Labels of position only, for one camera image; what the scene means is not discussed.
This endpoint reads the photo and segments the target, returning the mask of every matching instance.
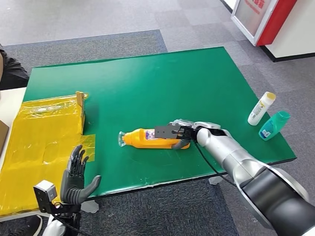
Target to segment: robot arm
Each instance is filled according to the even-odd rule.
[[[228,131],[209,122],[174,121],[156,127],[156,138],[194,140],[225,169],[241,193],[243,203],[266,228],[279,236],[315,235],[315,207],[299,183],[281,169],[260,162]]]

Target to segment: red and white sign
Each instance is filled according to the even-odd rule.
[[[237,0],[232,20],[255,46],[271,44],[297,0]]]

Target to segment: yellow tape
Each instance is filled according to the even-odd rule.
[[[23,102],[0,173],[0,217],[37,209],[32,187],[43,179],[60,193],[63,172],[78,144],[93,161],[95,135],[82,135],[84,118],[82,93]]]

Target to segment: gray carpet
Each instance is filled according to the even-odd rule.
[[[32,67],[165,53],[159,30],[4,46],[29,74]]]
[[[30,71],[40,65],[166,52],[159,30],[56,42],[6,46]],[[207,180],[148,189],[98,200],[96,214],[82,213],[81,229],[103,235],[237,236],[219,186]],[[0,223],[0,235],[15,231],[26,218]]]

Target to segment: white bottle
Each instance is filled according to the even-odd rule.
[[[272,92],[265,92],[248,117],[248,122],[251,125],[257,125],[263,115],[274,101],[276,95]]]

